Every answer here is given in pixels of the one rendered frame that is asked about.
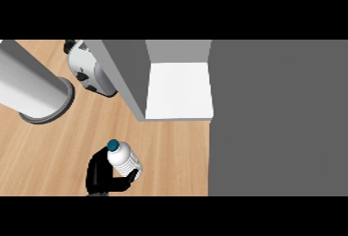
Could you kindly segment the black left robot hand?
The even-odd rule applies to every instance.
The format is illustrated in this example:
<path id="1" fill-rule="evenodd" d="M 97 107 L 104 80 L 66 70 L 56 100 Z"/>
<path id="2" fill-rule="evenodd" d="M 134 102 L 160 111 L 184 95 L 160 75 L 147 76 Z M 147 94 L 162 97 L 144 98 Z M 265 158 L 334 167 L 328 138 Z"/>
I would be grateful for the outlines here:
<path id="1" fill-rule="evenodd" d="M 86 193 L 123 192 L 131 187 L 137 170 L 126 177 L 113 177 L 113 166 L 107 161 L 107 148 L 104 147 L 92 155 L 85 175 Z"/>

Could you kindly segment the clear water bottle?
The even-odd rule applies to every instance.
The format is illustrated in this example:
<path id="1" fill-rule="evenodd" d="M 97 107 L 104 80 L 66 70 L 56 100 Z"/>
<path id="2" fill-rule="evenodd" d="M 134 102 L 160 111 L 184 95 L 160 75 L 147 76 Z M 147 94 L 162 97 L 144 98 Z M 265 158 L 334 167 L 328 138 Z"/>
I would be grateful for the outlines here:
<path id="1" fill-rule="evenodd" d="M 131 146 L 126 142 L 112 139 L 106 145 L 107 148 L 107 161 L 116 169 L 119 175 L 126 177 L 132 170 L 137 170 L 134 179 L 138 179 L 143 173 L 143 166 Z"/>

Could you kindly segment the grey cabinet with white inside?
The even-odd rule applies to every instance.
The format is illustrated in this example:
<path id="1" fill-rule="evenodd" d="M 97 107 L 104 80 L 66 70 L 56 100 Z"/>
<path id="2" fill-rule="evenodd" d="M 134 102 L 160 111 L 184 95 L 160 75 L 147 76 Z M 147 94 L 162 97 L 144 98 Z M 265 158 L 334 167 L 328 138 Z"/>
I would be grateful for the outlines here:
<path id="1" fill-rule="evenodd" d="M 209 40 L 88 40 L 85 44 L 138 121 L 213 118 Z"/>

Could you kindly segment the white cylinder with grey base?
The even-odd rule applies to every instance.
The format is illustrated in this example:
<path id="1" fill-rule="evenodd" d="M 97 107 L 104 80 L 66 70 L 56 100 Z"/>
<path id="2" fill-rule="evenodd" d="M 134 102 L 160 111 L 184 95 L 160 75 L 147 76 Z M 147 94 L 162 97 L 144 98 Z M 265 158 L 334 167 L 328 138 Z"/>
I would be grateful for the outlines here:
<path id="1" fill-rule="evenodd" d="M 0 40 L 0 103 L 30 124 L 47 124 L 67 111 L 75 88 L 56 77 L 14 40 Z"/>

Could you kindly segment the white and black appliance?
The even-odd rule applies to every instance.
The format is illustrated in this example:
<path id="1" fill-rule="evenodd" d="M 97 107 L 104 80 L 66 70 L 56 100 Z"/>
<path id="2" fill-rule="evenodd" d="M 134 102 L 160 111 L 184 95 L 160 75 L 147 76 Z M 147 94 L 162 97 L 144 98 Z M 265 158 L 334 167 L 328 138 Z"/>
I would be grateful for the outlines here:
<path id="1" fill-rule="evenodd" d="M 116 88 L 89 52 L 84 40 L 66 40 L 63 52 L 67 55 L 67 66 L 81 86 L 110 98 L 116 94 Z"/>

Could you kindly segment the large flat dark grey door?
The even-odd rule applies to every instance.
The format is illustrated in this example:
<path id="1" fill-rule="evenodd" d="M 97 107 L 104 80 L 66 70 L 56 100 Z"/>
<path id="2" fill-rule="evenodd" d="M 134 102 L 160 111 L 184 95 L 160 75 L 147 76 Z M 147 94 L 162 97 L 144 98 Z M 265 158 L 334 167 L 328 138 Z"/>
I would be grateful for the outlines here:
<path id="1" fill-rule="evenodd" d="M 348 195 L 348 41 L 213 41 L 209 195 Z"/>

